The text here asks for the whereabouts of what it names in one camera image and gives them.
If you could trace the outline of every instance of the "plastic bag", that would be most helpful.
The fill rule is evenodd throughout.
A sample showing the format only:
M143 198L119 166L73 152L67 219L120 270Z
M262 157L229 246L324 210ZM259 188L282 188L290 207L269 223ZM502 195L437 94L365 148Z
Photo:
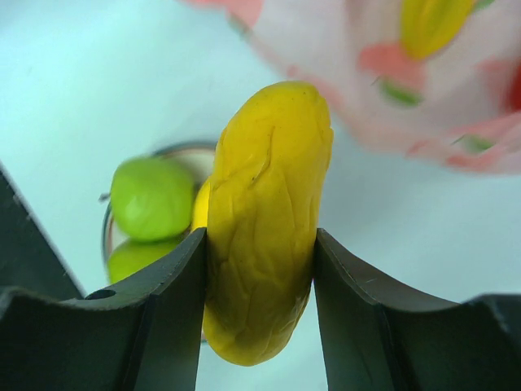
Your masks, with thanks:
M226 7L381 152L521 172L520 0L188 0Z

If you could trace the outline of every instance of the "yellow squash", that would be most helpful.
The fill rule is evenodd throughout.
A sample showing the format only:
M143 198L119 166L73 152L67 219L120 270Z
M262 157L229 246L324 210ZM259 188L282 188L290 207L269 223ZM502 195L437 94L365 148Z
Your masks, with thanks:
M296 81L259 91L221 135L203 325L229 362L252 366L274 357L304 311L332 142L326 101Z
M461 31L476 0L403 0L401 45L413 59L425 59Z

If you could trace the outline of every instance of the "yellow plastic fruit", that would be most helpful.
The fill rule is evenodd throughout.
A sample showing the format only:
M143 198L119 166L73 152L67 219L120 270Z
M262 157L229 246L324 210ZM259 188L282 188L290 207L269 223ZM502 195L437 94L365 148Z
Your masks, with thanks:
M475 0L403 0L401 44L413 59L448 45L472 13Z
M112 179L114 221L131 239L157 241L190 225L194 180L173 160L139 157L121 164Z
M195 231L208 225L208 202L210 200L210 177L204 181L194 202L194 214L190 231Z
M203 327L229 362L252 366L274 357L304 311L332 142L326 101L296 81L256 93L221 135Z
M132 240L124 242L108 258L107 268L110 283L117 283L151 265L172 252L181 241L182 238L155 243L139 243Z

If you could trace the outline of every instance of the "white table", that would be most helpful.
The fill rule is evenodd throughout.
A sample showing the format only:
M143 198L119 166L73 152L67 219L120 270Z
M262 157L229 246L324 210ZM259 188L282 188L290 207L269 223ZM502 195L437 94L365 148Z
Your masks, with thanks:
M85 292L107 283L98 202L124 159L214 141L278 80L222 15L173 0L0 4L0 159ZM521 178L471 177L360 150L335 124L321 226L399 280L463 301L521 292ZM198 390L326 390L312 297L274 360L202 348Z

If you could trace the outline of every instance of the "bowl of fruit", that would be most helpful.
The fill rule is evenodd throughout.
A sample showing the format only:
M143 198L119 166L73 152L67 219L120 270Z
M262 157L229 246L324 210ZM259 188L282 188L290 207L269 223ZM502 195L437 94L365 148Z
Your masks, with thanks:
M215 144L182 144L121 163L103 221L103 260L117 283L206 226Z

